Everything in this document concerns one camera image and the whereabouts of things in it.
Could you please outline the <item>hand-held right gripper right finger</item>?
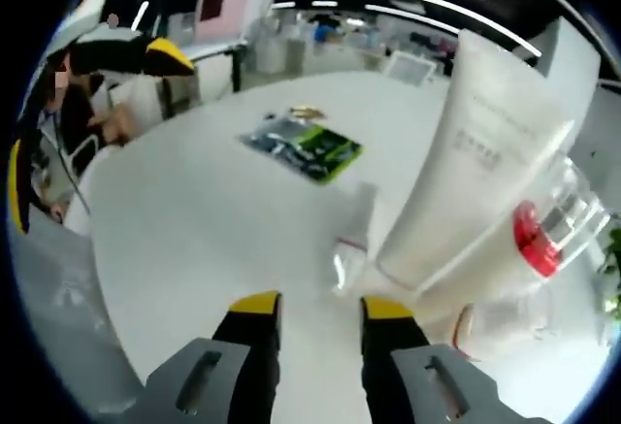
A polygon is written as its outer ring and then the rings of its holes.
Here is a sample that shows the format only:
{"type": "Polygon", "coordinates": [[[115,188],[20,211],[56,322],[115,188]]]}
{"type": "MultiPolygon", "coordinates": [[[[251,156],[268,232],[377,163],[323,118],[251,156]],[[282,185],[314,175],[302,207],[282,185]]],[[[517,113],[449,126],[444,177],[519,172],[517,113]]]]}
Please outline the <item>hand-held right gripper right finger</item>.
{"type": "Polygon", "coordinates": [[[462,352],[431,344],[413,313],[360,301],[362,384],[374,423],[506,423],[494,380],[462,352]]]}

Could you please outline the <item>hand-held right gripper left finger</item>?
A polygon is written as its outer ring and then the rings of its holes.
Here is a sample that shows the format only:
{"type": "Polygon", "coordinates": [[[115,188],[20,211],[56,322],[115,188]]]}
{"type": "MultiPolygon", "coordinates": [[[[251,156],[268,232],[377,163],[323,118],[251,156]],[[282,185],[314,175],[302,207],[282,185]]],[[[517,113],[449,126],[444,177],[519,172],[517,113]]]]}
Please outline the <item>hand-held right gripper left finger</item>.
{"type": "Polygon", "coordinates": [[[279,382],[276,290],[233,303],[209,339],[159,366],[144,390],[146,423],[268,423],[279,382]]]}

